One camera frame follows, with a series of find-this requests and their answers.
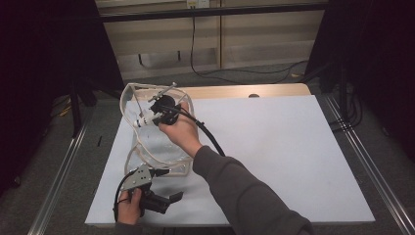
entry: white board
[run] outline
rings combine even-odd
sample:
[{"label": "white board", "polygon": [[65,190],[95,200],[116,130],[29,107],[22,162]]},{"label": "white board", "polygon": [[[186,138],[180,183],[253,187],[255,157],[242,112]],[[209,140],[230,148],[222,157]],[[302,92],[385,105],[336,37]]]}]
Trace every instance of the white board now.
[{"label": "white board", "polygon": [[[198,120],[206,124],[227,156],[241,161],[287,206],[315,223],[374,221],[365,198],[314,96],[198,99]],[[131,148],[132,129],[122,119],[85,223],[114,225],[113,202]],[[211,145],[200,131],[203,144]],[[152,226],[220,226],[228,221],[191,170],[186,177],[155,178],[152,190],[184,192],[166,214],[146,211]]]}]

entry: person's left hand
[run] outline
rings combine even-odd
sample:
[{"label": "person's left hand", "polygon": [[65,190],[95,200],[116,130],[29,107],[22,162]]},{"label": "person's left hand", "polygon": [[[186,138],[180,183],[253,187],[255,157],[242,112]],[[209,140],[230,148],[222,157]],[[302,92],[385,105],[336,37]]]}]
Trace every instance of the person's left hand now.
[{"label": "person's left hand", "polygon": [[123,191],[118,198],[118,222],[135,225],[140,218],[140,199],[141,189],[136,188],[131,198],[128,200],[128,192]]}]

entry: electrical outlet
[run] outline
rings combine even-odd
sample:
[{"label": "electrical outlet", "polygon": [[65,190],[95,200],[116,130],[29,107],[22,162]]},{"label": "electrical outlet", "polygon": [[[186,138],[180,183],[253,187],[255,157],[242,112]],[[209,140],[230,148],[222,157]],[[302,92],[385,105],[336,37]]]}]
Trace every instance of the electrical outlet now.
[{"label": "electrical outlet", "polygon": [[187,0],[187,8],[198,8],[198,0]]},{"label": "electrical outlet", "polygon": [[209,8],[209,0],[198,0],[198,8]]}]

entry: gray sleeve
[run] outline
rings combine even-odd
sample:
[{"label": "gray sleeve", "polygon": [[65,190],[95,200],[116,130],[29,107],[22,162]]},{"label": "gray sleeve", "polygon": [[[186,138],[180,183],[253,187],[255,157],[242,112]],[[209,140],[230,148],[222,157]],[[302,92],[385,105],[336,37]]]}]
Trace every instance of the gray sleeve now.
[{"label": "gray sleeve", "polygon": [[138,225],[129,225],[117,222],[115,224],[115,235],[141,235],[143,228]]},{"label": "gray sleeve", "polygon": [[291,211],[237,160],[204,146],[196,154],[193,170],[207,181],[236,234],[313,233],[308,219]]}]

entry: hand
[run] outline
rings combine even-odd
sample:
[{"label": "hand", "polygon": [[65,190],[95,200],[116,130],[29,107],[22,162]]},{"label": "hand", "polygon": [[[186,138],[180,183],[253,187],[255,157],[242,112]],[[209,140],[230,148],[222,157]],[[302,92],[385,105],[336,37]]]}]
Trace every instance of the hand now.
[{"label": "hand", "polygon": [[[187,102],[182,102],[180,105],[182,109],[189,111]],[[168,136],[171,142],[182,148],[192,158],[195,158],[196,153],[202,147],[199,141],[198,127],[188,117],[179,115],[175,124],[160,123],[159,129]]]},{"label": "hand", "polygon": [[128,200],[128,192],[123,191],[118,198],[118,222],[134,225],[140,218],[141,189],[136,188],[131,198]]}]

